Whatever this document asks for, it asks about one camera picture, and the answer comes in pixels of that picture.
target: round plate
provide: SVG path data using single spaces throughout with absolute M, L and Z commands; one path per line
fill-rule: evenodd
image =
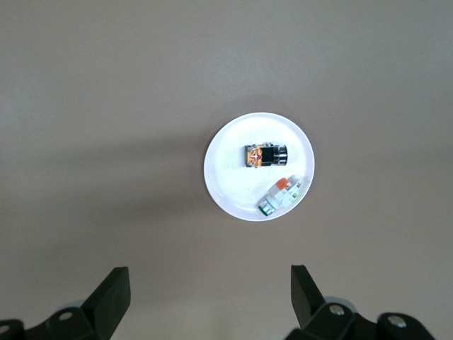
M 248 168 L 244 146 L 271 142 L 286 145 L 285 166 Z M 297 200 L 265 216 L 258 202 L 282 177 L 302 177 Z M 309 190 L 314 175 L 310 141 L 291 120 L 274 113 L 249 113 L 226 124 L 212 139 L 205 156 L 205 183 L 212 199 L 230 215 L 246 221 L 266 221 L 288 213 Z

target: metal bolt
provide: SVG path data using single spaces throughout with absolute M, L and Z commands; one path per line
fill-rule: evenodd
M 407 326 L 406 322 L 402 317 L 399 317 L 398 315 L 390 315 L 388 320 L 392 325 L 398 328 L 404 328 Z
M 6 333 L 7 331 L 9 331 L 9 329 L 10 329 L 9 325 L 7 325 L 7 324 L 1 325 L 0 326 L 0 334 Z
M 58 320 L 59 321 L 68 320 L 71 316 L 72 316 L 72 312 L 64 312 L 58 317 Z
M 335 315 L 344 315 L 345 314 L 345 310 L 339 305 L 331 305 L 329 307 L 329 310 L 331 311 L 332 314 L 335 314 Z

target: orange toy part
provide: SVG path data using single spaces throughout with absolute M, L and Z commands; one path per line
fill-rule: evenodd
M 288 183 L 289 183 L 289 181 L 286 178 L 282 178 L 276 183 L 276 185 L 277 185 L 277 188 L 279 188 L 280 190 L 283 190 L 286 188 Z

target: white plate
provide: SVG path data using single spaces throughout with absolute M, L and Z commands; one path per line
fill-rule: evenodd
M 271 142 L 287 146 L 285 166 L 248 168 L 245 145 Z M 259 200 L 282 177 L 302 177 L 296 202 L 270 216 L 258 209 Z M 266 221 L 288 213 L 309 190 L 314 175 L 310 141 L 291 120 L 274 113 L 249 113 L 226 124 L 212 139 L 205 156 L 205 183 L 212 199 L 230 215 L 246 221 Z

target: screw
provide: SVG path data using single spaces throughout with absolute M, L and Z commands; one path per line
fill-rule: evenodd
M 392 325 L 394 325 L 395 327 L 398 327 L 398 328 L 404 328 L 407 326 L 404 319 L 402 317 L 399 317 L 398 315 L 390 315 L 388 317 L 388 320 L 390 321 L 390 323 Z
M 0 334 L 6 333 L 7 331 L 9 331 L 9 329 L 10 329 L 10 326 L 8 326 L 7 324 L 2 324 L 0 326 Z
M 72 312 L 64 312 L 58 317 L 59 321 L 68 320 L 72 316 Z
M 345 310 L 339 305 L 331 305 L 329 307 L 329 310 L 331 311 L 332 314 L 335 314 L 335 315 L 344 315 L 345 314 Z

